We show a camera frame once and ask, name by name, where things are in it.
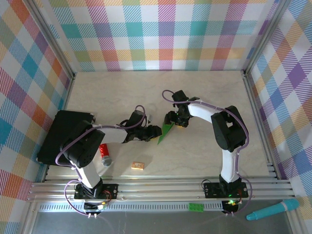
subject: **green triangle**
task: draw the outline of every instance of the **green triangle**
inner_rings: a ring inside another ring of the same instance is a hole
[[[172,126],[174,126],[174,124],[175,123],[171,123],[170,125],[165,123],[162,124],[161,128],[162,135],[159,137],[157,145],[164,139],[164,137],[167,135]]]

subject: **blue marker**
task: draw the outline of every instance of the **blue marker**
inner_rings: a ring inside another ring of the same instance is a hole
[[[292,211],[299,207],[299,201],[296,199],[288,199],[282,201],[276,205],[269,206],[267,208],[254,211],[251,214],[247,215],[247,220],[258,220],[261,218],[269,217],[271,215],[275,215],[284,211]]]

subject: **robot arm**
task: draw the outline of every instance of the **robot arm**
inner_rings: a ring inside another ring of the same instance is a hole
[[[202,102],[199,98],[188,98],[182,90],[172,95],[174,101],[193,101]],[[165,117],[165,124],[187,127],[192,117],[199,117],[213,125],[215,139],[222,149],[222,171],[220,174],[220,188],[224,194],[230,194],[241,183],[241,179],[235,171],[235,160],[237,149],[245,144],[246,135],[240,124],[227,112],[220,111],[199,103],[174,104],[178,108],[177,112],[170,111]],[[241,122],[243,120],[236,107],[226,108],[237,116]]]
[[[120,126],[130,127],[139,123],[144,116],[141,111],[135,110],[129,119],[123,121]],[[96,127],[87,121],[82,121],[73,131],[61,147],[62,149],[75,140],[88,129]],[[71,162],[78,173],[82,189],[90,198],[98,198],[103,192],[103,182],[97,174],[93,158],[100,144],[104,143],[127,143],[131,140],[150,141],[152,138],[160,136],[161,128],[158,126],[137,126],[135,128],[101,128],[87,134],[81,140],[76,142],[72,147],[65,151],[65,157]]]

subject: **metal floor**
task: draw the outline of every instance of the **metal floor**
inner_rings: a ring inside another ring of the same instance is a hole
[[[235,217],[222,212],[104,212],[101,218],[88,219],[75,212],[39,212],[33,234],[291,234],[286,213],[247,221],[252,211],[280,201],[252,201]]]

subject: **white table surface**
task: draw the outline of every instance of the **white table surface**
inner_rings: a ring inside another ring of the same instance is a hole
[[[153,116],[152,124],[161,127],[165,114],[174,110],[161,97],[164,89],[182,89],[189,98],[196,96],[219,107],[236,106],[250,134],[249,146],[241,151],[239,170],[245,176],[269,174],[240,71],[78,73],[67,109],[91,112],[97,124],[115,125],[142,104]],[[114,162],[104,168],[98,151],[94,158],[97,172],[114,177],[218,176],[221,172],[222,152],[209,122],[194,117],[187,128],[174,126],[159,145],[157,142],[158,138],[110,143],[108,150]],[[145,169],[131,169],[133,161],[145,163]],[[70,169],[51,166],[47,178],[74,175]]]

